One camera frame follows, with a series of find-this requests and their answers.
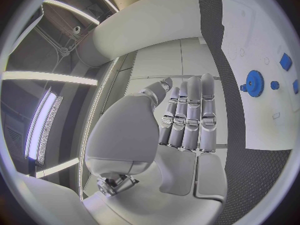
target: blue cube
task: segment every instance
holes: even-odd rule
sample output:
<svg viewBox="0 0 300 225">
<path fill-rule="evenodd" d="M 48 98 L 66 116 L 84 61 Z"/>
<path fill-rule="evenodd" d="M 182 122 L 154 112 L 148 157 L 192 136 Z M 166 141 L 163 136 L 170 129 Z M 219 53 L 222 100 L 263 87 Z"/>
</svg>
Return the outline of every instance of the blue cube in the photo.
<svg viewBox="0 0 300 225">
<path fill-rule="evenodd" d="M 294 89 L 295 94 L 299 92 L 298 79 L 292 83 L 292 88 Z"/>
<path fill-rule="evenodd" d="M 292 59 L 286 53 L 284 53 L 280 60 L 280 64 L 284 70 L 288 71 L 292 66 Z"/>
</svg>

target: black mesh strip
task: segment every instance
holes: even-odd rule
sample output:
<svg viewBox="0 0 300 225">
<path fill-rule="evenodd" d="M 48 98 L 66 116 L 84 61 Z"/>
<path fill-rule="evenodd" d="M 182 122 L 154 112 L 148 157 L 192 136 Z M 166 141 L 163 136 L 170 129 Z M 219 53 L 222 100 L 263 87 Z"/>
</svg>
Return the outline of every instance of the black mesh strip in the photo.
<svg viewBox="0 0 300 225">
<path fill-rule="evenodd" d="M 218 69 L 227 111 L 228 150 L 225 171 L 228 197 L 217 225 L 231 225 L 248 213 L 279 177 L 290 150 L 246 149 L 244 109 L 232 69 L 221 50 L 222 0 L 199 0 L 201 31 Z"/>
</svg>

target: blue object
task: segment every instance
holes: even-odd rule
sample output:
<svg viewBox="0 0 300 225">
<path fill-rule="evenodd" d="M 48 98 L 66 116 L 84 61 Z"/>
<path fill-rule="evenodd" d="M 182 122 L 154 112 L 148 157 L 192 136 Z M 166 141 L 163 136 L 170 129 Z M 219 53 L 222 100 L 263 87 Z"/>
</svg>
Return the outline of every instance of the blue object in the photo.
<svg viewBox="0 0 300 225">
<path fill-rule="evenodd" d="M 294 93 L 299 93 L 298 79 L 292 83 L 292 88 L 294 89 Z"/>
<path fill-rule="evenodd" d="M 271 89 L 277 90 L 279 89 L 279 82 L 278 81 L 271 81 Z"/>
<path fill-rule="evenodd" d="M 251 97 L 259 97 L 265 87 L 265 81 L 263 75 L 256 70 L 252 70 L 248 73 L 246 80 L 246 89 Z"/>
<path fill-rule="evenodd" d="M 292 66 L 292 59 L 286 53 L 284 53 L 280 60 L 280 64 L 284 70 L 288 71 Z"/>
<path fill-rule="evenodd" d="M 247 92 L 246 84 L 239 86 L 239 90 L 241 90 L 242 92 Z"/>
</svg>

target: robotic hand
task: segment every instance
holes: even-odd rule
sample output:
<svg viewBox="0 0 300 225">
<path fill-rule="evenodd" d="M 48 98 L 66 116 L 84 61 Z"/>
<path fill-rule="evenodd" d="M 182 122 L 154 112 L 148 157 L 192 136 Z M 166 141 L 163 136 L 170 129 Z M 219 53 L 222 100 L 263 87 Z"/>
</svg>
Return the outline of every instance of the robotic hand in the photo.
<svg viewBox="0 0 300 225">
<path fill-rule="evenodd" d="M 113 104 L 99 119 L 86 146 L 85 163 L 109 196 L 134 186 L 156 156 L 159 128 L 154 109 L 172 88 L 171 78 L 155 82 Z"/>
</svg>

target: air vent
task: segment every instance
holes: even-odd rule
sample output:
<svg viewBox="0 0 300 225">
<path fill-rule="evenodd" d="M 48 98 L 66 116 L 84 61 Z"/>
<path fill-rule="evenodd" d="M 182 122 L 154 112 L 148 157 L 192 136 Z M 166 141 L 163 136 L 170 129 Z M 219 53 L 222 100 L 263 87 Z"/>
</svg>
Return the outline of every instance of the air vent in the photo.
<svg viewBox="0 0 300 225">
<path fill-rule="evenodd" d="M 88 15 L 90 15 L 91 17 L 93 17 L 95 19 L 101 17 L 104 14 L 102 9 L 97 4 L 93 4 L 89 7 L 87 7 L 85 9 L 85 13 L 87 13 Z"/>
<path fill-rule="evenodd" d="M 23 135 L 9 126 L 5 126 L 5 141 L 12 158 L 19 161 L 24 160 Z"/>
</svg>

